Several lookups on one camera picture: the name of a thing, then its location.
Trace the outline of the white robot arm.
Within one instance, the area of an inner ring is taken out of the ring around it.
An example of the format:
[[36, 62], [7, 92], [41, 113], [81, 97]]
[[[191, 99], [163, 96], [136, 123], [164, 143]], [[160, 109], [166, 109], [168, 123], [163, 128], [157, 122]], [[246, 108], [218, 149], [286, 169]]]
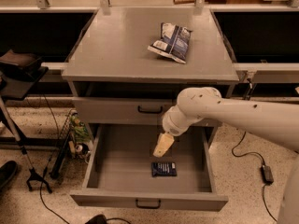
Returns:
[[[162, 157], [174, 138], [202, 119], [215, 119], [270, 142], [299, 150], [299, 105], [223, 98], [211, 87], [181, 91], [177, 102], [163, 115], [164, 132], [153, 151]], [[277, 224], [299, 224], [299, 158], [295, 160], [284, 190]]]

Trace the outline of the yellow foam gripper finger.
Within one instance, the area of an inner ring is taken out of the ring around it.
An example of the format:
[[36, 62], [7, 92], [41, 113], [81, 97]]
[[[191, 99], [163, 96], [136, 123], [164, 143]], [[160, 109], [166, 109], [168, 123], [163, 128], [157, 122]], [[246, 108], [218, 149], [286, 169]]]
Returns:
[[173, 145], [175, 139], [169, 133], [160, 133], [157, 141], [157, 145], [153, 151], [153, 156], [161, 158], [167, 150]]

